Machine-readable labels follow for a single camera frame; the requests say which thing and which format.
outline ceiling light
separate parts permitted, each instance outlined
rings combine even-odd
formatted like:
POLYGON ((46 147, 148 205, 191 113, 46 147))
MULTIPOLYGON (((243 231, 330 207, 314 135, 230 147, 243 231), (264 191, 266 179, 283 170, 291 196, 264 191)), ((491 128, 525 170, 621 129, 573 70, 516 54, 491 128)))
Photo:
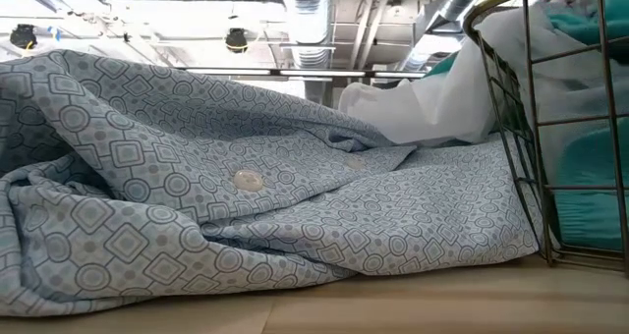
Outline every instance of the ceiling light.
POLYGON ((270 70, 262 69, 186 69, 190 73, 207 75, 229 75, 229 76, 267 76, 270 70))
POLYGON ((304 77, 289 77, 289 81, 310 81, 310 82, 322 82, 322 83, 331 83, 332 78, 304 78, 304 77))
POLYGON ((425 73, 409 73, 409 72, 376 72, 373 75, 377 78, 390 78, 390 79, 421 79, 425 73))
POLYGON ((284 76, 301 77, 362 78, 365 76, 365 72, 332 70, 281 70, 279 73, 284 76))
POLYGON ((336 50, 334 45, 321 44, 299 44, 299 43, 280 43, 279 47, 283 49, 307 49, 307 50, 336 50))

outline circle pattern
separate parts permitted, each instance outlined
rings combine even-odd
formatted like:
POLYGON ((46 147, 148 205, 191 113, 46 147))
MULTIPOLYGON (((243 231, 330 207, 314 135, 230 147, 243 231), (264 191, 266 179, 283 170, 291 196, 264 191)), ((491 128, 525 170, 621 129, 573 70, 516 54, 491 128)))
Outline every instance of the circle pattern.
POLYGON ((409 225, 409 226, 404 226, 402 229, 404 231, 406 231, 406 233, 408 233, 409 235, 411 235, 413 237, 421 237, 422 236, 422 229, 417 227, 417 226, 409 225))
POLYGON ((498 192, 498 191, 489 192, 489 193, 485 194, 485 198, 489 199, 489 200, 502 199, 502 193, 498 192))
POLYGON ((59 120, 68 132, 78 133, 87 128, 89 114, 79 106, 66 106, 59 112, 59 120))
POLYGON ((341 210, 341 211, 338 212, 338 215, 340 217, 342 217, 344 220, 347 220, 347 221, 356 221, 356 220, 358 220, 358 218, 356 217, 356 214, 351 212, 351 211, 343 211, 343 210, 341 210))
POLYGON ((533 233, 529 230, 524 231, 524 246, 532 247, 533 246, 533 233))
POLYGON ((251 86, 245 86, 243 88, 243 100, 252 102, 254 99, 256 99, 256 90, 251 86))
POLYGON ((216 269, 226 273, 231 273, 240 269, 242 264, 243 257, 239 252, 231 249, 223 249, 214 261, 216 269))
POLYGON ((377 195, 375 195, 375 197, 378 199, 378 201, 381 201, 381 202, 390 202, 391 201, 391 196, 389 196, 389 195, 377 194, 377 195))
POLYGON ((503 253, 503 257, 506 259, 513 259, 517 255, 518 255, 518 249, 513 245, 507 246, 507 248, 504 250, 504 253, 503 253))
POLYGON ((380 204, 375 201, 366 201, 365 209, 369 211, 380 211, 382 210, 382 206, 380 206, 380 204))
POLYGON ((190 191, 190 181, 180 173, 171 173, 164 181, 164 189, 172 196, 186 195, 190 191))
POLYGON ((79 269, 75 281, 84 290, 98 291, 109 285, 111 275, 104 266, 88 264, 79 269))
POLYGON ((150 206, 146 210, 146 216, 157 224, 167 224, 177 219, 175 211, 161 206, 150 206))
POLYGON ((485 213, 493 213, 493 212, 498 211, 498 206, 496 206, 495 204, 491 202, 488 202, 481 206, 481 211, 485 213))
POLYGON ((212 180, 209 177, 200 176, 199 183, 206 191, 210 193, 216 193, 216 191, 218 191, 218 187, 216 186, 214 182, 212 182, 212 180))
POLYGON ((389 247, 393 255, 402 256, 406 252, 406 241, 400 236, 391 236, 389 239, 389 247))
POLYGON ((286 275, 282 280, 278 281, 273 287, 275 289, 292 289, 297 285, 297 277, 295 275, 286 275))
POLYGON ((46 237, 46 249, 50 260, 54 262, 66 261, 70 257, 71 246, 68 238, 62 234, 54 233, 46 237))
POLYGON ((481 246, 487 246, 489 244, 489 237, 484 234, 472 234, 470 235, 470 239, 481 246))
POLYGON ((302 226, 304 237, 311 241, 318 241, 323 238, 323 229, 315 225, 302 226))
POLYGON ((343 225, 339 220, 337 220, 335 218, 331 218, 331 217, 323 217, 321 219, 321 223, 323 223, 323 225, 327 225, 327 226, 341 226, 341 225, 343 225))
POLYGON ((107 112, 105 119, 110 126, 119 130, 129 130, 134 127, 134 122, 114 111, 107 112))
POLYGON ((193 92, 193 87, 186 82, 181 82, 181 83, 177 83, 175 84, 175 87, 173 88, 173 93, 178 94, 178 95, 190 95, 190 93, 193 92))
POLYGON ((437 213, 439 212, 439 209, 436 208, 436 206, 434 206, 433 204, 430 203, 424 203, 422 204, 422 208, 426 211, 426 212, 432 212, 432 213, 437 213))
POLYGON ((239 156, 243 156, 245 154, 245 148, 236 143, 232 143, 229 146, 229 150, 236 153, 239 156))
POLYGON ((493 221, 488 217, 481 217, 476 220, 475 224, 481 228, 493 227, 493 221))
POLYGON ((127 105, 125 101, 120 97, 113 97, 109 100, 109 105, 122 114, 127 113, 127 105))
POLYGON ((295 182, 295 175, 290 172, 282 171, 277 175, 277 179, 285 185, 290 185, 295 182))
POLYGON ((459 253, 459 261, 467 263, 470 259, 474 257, 474 250, 470 247, 461 248, 461 252, 459 253))
POLYGON ((420 223, 431 223, 432 222, 432 218, 430 218, 430 216, 425 215, 425 214, 421 214, 421 213, 413 215, 413 219, 415 221, 417 221, 417 222, 420 222, 420 223))
POLYGON ((258 264, 254 270, 249 273, 247 281, 252 284, 263 284, 270 280, 271 276, 273 276, 273 269, 267 263, 262 263, 258 264))
POLYGON ((363 263, 363 268, 365 268, 365 271, 367 272, 376 272, 382 268, 383 264, 384 260, 380 255, 372 254, 368 256, 367 259, 365 259, 365 262, 363 263))
POLYGON ((130 179, 123 186, 125 195, 131 201, 145 202, 150 196, 150 186, 140 178, 130 179))
POLYGON ((144 123, 146 125, 152 125, 153 124, 153 120, 144 111, 136 112, 136 119, 138 119, 139 121, 141 121, 142 123, 144 123))
POLYGON ((149 66, 153 73, 160 79, 169 79, 172 75, 172 69, 159 67, 155 65, 149 66))
POLYGON ((207 241, 197 227, 185 229, 181 233, 179 242, 186 251, 199 252, 207 249, 207 241))
POLYGON ((154 293, 152 293, 148 289, 134 288, 134 289, 127 289, 123 291, 122 293, 120 293, 120 295, 123 297, 147 297, 147 296, 153 296, 154 293))
POLYGON ((389 193, 397 193, 400 192, 401 188, 398 185, 386 185, 384 186, 384 189, 389 192, 389 193))

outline ceiling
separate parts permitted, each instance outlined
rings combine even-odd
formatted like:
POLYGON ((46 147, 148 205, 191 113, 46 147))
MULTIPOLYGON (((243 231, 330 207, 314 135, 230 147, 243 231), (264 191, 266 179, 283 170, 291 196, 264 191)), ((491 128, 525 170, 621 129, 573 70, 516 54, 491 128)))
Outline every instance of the ceiling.
MULTIPOLYGON (((84 0, 64 1, 71 8, 81 10, 53 12, 32 0, 0 0, 0 61, 67 48, 161 66, 292 66, 287 15, 281 4, 107 0, 103 5, 86 4, 84 0), (238 18, 229 20, 234 15, 238 18), (28 52, 9 42, 9 35, 18 24, 36 26, 38 45, 28 52), (234 54, 225 47, 224 36, 233 27, 247 30, 249 47, 246 53, 234 54), (49 28, 59 31, 58 40, 53 38, 49 28)), ((415 18, 420 5, 429 1, 387 2, 374 45, 369 51, 368 66, 395 63, 409 53, 414 44, 415 18)), ((372 8, 378 3, 379 0, 375 0, 372 8)), ((335 14, 330 24, 332 68, 348 66, 360 15, 367 10, 364 4, 365 0, 332 1, 335 14)), ((369 26, 374 26, 374 13, 372 11, 369 26)))

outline laundry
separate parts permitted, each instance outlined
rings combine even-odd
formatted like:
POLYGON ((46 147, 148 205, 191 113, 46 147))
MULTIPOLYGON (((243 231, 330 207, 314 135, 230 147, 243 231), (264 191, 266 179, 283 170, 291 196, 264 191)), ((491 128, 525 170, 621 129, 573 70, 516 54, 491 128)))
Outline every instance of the laundry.
MULTIPOLYGON (((618 122, 623 180, 629 182, 629 121, 618 122)), ((575 139, 563 152, 557 174, 561 186, 614 186, 614 153, 609 128, 575 139)), ((561 237, 566 245, 622 251, 616 191, 556 192, 561 237)))
POLYGON ((459 52, 454 52, 448 55, 446 58, 438 62, 425 76, 424 78, 431 77, 433 75, 439 75, 443 73, 448 73, 452 69, 452 65, 454 65, 454 61, 456 60, 459 52))
MULTIPOLYGON (((600 43, 599 5, 597 0, 583 0, 571 6, 544 4, 544 10, 552 25, 558 30, 586 45, 600 43)), ((627 0, 604 0, 607 35, 610 39, 629 35, 629 5, 627 0)), ((616 61, 627 64, 626 46, 611 44, 610 55, 616 61)))
POLYGON ((396 143, 484 141, 495 116, 479 48, 468 40, 434 69, 440 73, 391 89, 351 83, 343 90, 338 109, 375 125, 396 143))
POLYGON ((0 64, 0 166, 2 315, 539 249, 498 136, 394 146, 303 99, 72 51, 0 64))

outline blue patterned sheet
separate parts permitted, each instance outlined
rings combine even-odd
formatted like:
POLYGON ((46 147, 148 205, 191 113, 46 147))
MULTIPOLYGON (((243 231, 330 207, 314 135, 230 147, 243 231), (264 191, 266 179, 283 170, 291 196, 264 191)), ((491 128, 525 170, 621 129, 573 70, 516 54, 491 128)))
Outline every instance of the blue patterned sheet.
POLYGON ((0 63, 0 177, 0 315, 538 249, 497 137, 414 151, 306 100, 71 51, 0 63))

